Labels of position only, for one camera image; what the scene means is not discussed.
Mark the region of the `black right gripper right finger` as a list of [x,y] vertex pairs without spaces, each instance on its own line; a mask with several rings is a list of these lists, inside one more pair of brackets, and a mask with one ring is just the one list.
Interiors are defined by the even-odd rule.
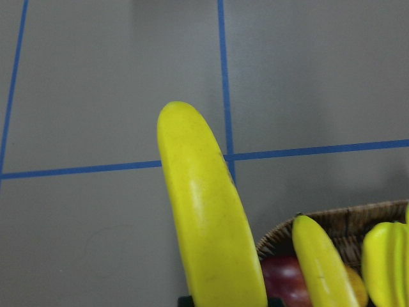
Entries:
[[283,301],[278,297],[269,297],[268,307],[283,307]]

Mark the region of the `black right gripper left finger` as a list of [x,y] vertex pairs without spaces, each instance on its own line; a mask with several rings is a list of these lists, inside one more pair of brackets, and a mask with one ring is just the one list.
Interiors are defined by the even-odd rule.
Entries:
[[177,307],[194,307],[194,300],[191,295],[181,296],[177,300]]

